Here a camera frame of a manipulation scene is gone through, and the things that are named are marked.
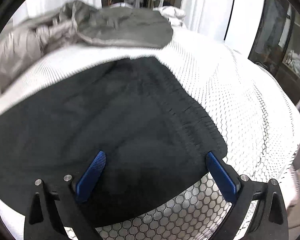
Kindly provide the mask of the black pants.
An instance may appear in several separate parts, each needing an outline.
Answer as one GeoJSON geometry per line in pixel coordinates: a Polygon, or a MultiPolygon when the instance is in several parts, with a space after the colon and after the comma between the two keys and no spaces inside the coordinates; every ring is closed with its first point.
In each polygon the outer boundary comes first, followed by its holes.
{"type": "Polygon", "coordinates": [[[106,165],[82,212],[96,227],[171,200],[227,145],[205,109],[154,57],[101,64],[0,116],[0,199],[25,214],[36,179],[54,190],[97,156],[106,165]]]}

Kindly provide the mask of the white honeycomb mattress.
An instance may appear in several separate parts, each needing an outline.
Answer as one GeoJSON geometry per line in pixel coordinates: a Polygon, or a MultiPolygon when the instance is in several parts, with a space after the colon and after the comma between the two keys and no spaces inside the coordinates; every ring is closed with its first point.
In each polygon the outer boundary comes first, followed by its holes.
{"type": "MultiPolygon", "coordinates": [[[[277,179],[286,205],[296,196],[289,167],[300,144],[300,113],[275,79],[221,42],[175,29],[161,50],[73,45],[33,64],[0,97],[0,115],[35,92],[90,67],[153,56],[175,75],[216,124],[225,162],[251,179],[277,179]]],[[[230,209],[211,175],[134,219],[102,226],[104,239],[209,239],[230,209]]]]}

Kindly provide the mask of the glass door wardrobe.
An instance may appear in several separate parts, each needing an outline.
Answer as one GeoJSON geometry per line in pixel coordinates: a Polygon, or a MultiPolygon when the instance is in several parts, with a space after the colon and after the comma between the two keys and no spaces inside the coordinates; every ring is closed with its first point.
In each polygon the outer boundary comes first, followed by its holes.
{"type": "Polygon", "coordinates": [[[248,59],[270,72],[294,104],[300,101],[300,14],[287,0],[264,0],[248,59]]]}

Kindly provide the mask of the grey duvet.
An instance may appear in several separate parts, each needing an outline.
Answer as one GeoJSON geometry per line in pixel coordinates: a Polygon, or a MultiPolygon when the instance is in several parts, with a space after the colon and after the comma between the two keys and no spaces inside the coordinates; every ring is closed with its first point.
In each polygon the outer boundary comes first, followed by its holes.
{"type": "Polygon", "coordinates": [[[80,0],[19,23],[0,40],[0,96],[45,54],[76,43],[162,49],[173,29],[160,12],[129,7],[97,9],[80,0]]]}

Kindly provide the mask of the white office chair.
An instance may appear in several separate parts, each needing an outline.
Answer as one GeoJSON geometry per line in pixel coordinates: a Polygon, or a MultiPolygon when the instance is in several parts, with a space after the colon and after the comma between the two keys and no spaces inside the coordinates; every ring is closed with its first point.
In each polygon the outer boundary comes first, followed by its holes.
{"type": "Polygon", "coordinates": [[[152,0],[152,8],[161,8],[163,7],[164,0],[152,0]]]}

